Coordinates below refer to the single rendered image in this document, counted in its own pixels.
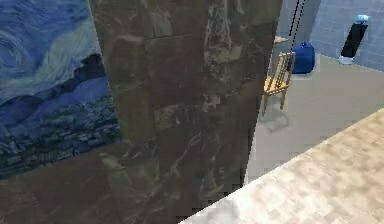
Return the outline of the blue swirling night sky painting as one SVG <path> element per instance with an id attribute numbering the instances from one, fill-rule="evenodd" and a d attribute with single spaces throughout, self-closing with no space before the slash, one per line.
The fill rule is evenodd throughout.
<path id="1" fill-rule="evenodd" d="M 89 0 L 0 0 L 0 180 L 119 139 Z"/>

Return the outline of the thin black floor lamp pole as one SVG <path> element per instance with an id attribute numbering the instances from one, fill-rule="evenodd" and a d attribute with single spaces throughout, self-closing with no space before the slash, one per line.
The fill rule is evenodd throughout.
<path id="1" fill-rule="evenodd" d="M 295 46 L 296 36 L 298 33 L 298 29 L 300 26 L 300 20 L 301 16 L 304 11 L 304 5 L 306 0 L 297 0 L 295 5 L 295 10 L 289 30 L 289 37 L 291 39 L 291 45 L 290 45 L 290 51 L 293 50 L 293 47 Z"/>

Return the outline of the blue round bag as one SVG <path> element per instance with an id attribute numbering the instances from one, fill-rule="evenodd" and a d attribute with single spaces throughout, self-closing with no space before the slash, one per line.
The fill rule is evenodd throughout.
<path id="1" fill-rule="evenodd" d="M 308 74 L 315 67 L 315 49 L 309 42 L 302 42 L 293 48 L 296 53 L 293 74 Z"/>

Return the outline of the black tall cylinder white base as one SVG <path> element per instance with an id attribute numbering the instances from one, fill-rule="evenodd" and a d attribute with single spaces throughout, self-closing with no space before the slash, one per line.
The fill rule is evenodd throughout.
<path id="1" fill-rule="evenodd" d="M 370 17 L 365 14 L 356 16 L 355 22 L 352 24 L 348 36 L 341 50 L 338 61 L 342 65 L 351 65 L 358 51 L 365 32 L 368 28 Z"/>

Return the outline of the yellow wooden chair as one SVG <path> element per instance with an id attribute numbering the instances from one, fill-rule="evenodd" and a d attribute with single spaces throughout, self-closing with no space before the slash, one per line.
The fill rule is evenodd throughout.
<path id="1" fill-rule="evenodd" d="M 273 73 L 271 75 L 267 75 L 265 79 L 262 94 L 262 115 L 265 115 L 266 113 L 269 98 L 277 94 L 281 94 L 280 109 L 284 108 L 287 91 L 290 86 L 290 80 L 294 69 L 295 59 L 295 52 L 280 53 L 278 55 Z"/>

